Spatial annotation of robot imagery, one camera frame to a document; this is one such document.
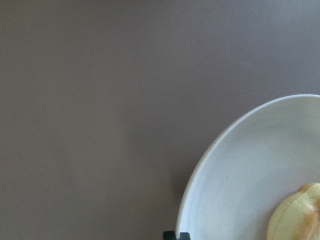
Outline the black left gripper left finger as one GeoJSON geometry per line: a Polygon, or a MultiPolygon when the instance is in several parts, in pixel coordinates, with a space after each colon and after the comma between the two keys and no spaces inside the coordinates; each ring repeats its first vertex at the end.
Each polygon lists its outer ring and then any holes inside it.
{"type": "Polygon", "coordinates": [[[162,234],[163,240],[176,240],[176,235],[174,231],[164,231],[162,234]]]}

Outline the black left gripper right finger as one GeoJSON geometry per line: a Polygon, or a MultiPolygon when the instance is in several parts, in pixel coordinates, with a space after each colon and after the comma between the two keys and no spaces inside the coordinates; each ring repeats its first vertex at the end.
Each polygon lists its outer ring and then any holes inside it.
{"type": "Polygon", "coordinates": [[[188,232],[181,232],[179,234],[179,240],[191,240],[190,234],[188,232]]]}

